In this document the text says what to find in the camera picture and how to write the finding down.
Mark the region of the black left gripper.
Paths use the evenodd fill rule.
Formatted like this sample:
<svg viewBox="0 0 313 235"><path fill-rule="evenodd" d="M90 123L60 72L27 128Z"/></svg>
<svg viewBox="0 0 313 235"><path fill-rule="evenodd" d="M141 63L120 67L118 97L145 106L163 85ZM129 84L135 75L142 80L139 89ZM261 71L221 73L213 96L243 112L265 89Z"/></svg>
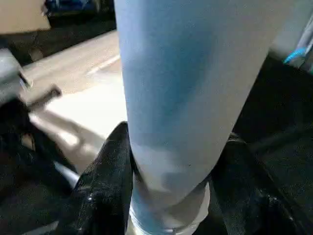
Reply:
<svg viewBox="0 0 313 235"><path fill-rule="evenodd" d="M32 179L65 194L72 192L70 183L55 167L59 163L76 172L58 144L36 127L29 118L29 108L20 100L0 107L0 151Z"/></svg>

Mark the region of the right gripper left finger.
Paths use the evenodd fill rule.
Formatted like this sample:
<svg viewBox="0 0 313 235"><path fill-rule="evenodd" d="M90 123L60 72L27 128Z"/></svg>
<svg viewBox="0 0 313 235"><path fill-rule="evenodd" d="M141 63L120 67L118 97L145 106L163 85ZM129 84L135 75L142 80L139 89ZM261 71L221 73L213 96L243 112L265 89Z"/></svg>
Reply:
<svg viewBox="0 0 313 235"><path fill-rule="evenodd" d="M128 125L119 123L80 176L58 223L60 235L124 235L133 190Z"/></svg>

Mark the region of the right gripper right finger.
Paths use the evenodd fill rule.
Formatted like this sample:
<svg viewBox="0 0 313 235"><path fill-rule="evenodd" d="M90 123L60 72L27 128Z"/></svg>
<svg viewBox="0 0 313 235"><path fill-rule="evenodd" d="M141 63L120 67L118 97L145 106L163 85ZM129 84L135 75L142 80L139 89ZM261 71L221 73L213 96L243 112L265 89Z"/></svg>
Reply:
<svg viewBox="0 0 313 235"><path fill-rule="evenodd" d="M230 235L311 235L313 223L238 135L211 171Z"/></svg>

